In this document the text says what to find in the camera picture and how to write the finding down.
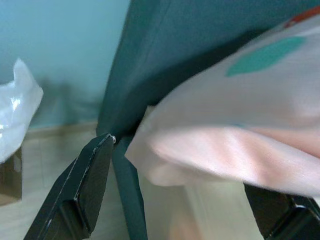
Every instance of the tiled floor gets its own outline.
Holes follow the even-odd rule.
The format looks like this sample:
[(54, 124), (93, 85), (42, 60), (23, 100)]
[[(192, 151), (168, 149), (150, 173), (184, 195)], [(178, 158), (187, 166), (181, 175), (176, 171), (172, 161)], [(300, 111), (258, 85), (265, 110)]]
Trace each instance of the tiled floor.
[[(24, 141), (22, 201), (0, 207), (0, 240), (24, 238), (57, 177), (94, 137), (93, 130), (86, 130)], [(97, 225), (90, 239), (129, 239), (112, 166)]]

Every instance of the plastic bag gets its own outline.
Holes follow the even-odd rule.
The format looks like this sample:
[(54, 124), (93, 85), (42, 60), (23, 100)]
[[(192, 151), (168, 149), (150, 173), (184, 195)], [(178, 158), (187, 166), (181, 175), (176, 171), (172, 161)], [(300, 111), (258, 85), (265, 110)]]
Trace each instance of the plastic bag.
[(174, 89), (141, 124), (129, 161), (160, 186), (232, 179), (320, 196), (318, 10)]
[(0, 164), (21, 146), (44, 94), (21, 59), (14, 64), (13, 76), (0, 85)]

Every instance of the baseboard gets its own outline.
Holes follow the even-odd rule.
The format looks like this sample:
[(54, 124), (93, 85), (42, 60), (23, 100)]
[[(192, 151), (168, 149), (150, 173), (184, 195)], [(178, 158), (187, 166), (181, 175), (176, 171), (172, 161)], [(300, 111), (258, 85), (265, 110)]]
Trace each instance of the baseboard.
[(95, 131), (97, 124), (98, 123), (94, 121), (54, 127), (33, 128), (27, 131), (24, 140), (46, 138), (49, 136), (59, 136), (77, 132)]

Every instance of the teal wall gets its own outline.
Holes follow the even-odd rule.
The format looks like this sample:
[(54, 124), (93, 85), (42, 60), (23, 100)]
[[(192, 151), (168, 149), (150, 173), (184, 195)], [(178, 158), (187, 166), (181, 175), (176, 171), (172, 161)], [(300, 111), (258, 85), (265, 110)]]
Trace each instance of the teal wall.
[(0, 80), (20, 57), (44, 96), (32, 127), (95, 121), (130, 0), (0, 0)]

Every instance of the cardboard box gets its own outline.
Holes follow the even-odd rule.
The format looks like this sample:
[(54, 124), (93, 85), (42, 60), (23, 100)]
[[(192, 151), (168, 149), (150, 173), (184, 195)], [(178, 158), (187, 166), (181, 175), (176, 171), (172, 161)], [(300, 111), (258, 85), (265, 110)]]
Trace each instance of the cardboard box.
[(22, 151), (19, 148), (7, 161), (0, 164), (0, 206), (21, 200)]

